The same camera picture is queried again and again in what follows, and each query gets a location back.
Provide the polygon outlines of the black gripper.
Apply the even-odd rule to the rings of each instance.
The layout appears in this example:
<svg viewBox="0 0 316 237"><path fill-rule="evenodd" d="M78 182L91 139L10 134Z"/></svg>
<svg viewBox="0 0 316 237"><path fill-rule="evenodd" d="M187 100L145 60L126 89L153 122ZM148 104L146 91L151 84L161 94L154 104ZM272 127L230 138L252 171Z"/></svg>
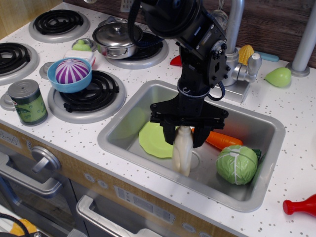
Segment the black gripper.
<svg viewBox="0 0 316 237"><path fill-rule="evenodd" d="M163 127L165 141L174 144L176 126L191 126L193 130L193 148L198 148L214 129L223 129L228 111L216 107L203 97L192 99L179 93L176 97L150 105L151 122Z"/></svg>

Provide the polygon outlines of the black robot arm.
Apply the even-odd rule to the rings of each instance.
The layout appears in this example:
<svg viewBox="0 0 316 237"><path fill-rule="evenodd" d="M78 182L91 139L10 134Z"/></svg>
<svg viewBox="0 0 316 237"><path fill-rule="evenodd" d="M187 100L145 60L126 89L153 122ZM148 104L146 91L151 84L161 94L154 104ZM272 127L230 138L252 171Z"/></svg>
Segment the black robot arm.
<svg viewBox="0 0 316 237"><path fill-rule="evenodd" d="M199 0L136 0L128 16L128 34L138 48L164 39L179 46L182 63L178 95L150 106L151 122L163 127L167 143L175 128L192 126L193 146L200 147L214 129L223 129L228 113L205 101L216 85L228 77L226 36Z"/></svg>

